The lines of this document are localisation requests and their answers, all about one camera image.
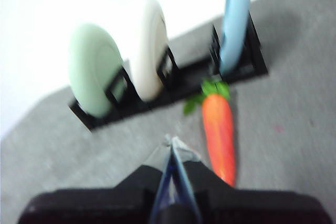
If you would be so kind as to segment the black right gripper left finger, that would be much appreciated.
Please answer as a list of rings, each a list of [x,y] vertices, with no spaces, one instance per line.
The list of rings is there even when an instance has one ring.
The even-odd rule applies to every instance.
[[[66,188],[38,194],[18,223],[147,222],[171,154],[166,138],[125,179],[110,188]]]

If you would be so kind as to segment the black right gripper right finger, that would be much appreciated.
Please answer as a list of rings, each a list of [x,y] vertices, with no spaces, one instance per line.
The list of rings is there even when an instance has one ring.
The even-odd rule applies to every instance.
[[[230,186],[178,137],[172,138],[172,153],[203,223],[332,223],[322,204],[309,195]]]

